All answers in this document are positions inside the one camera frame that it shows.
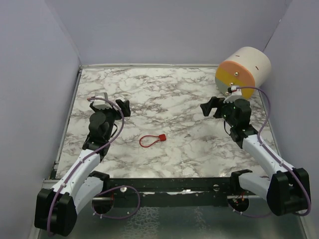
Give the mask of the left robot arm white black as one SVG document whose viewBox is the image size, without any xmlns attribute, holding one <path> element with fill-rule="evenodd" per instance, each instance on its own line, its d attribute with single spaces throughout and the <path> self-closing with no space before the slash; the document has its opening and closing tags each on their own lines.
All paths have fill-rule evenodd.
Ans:
<svg viewBox="0 0 319 239">
<path fill-rule="evenodd" d="M 130 102 L 120 99 L 111 102 L 102 97 L 92 97 L 89 101 L 93 114 L 77 160 L 62 179 L 49 189 L 42 188 L 36 198 L 34 226 L 50 235 L 68 236 L 83 207 L 95 195 L 103 197 L 110 191 L 106 181 L 109 176 L 92 171 L 118 137 L 112 134 L 115 121 L 130 117 Z"/>
</svg>

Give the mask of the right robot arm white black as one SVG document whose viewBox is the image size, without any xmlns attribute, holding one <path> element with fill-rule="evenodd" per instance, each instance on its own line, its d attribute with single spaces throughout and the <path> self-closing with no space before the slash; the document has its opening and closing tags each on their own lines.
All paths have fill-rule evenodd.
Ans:
<svg viewBox="0 0 319 239">
<path fill-rule="evenodd" d="M 230 136 L 237 145 L 249 153 L 263 168 L 268 179 L 255 175 L 251 170 L 231 174 L 229 189 L 235 195 L 250 191 L 263 198 L 276 216 L 308 210 L 311 206 L 309 174 L 295 168 L 267 146 L 250 124 L 249 101 L 237 99 L 226 103 L 224 98 L 212 97 L 201 104 L 203 115 L 209 116 L 216 109 L 214 118 L 230 125 Z"/>
</svg>

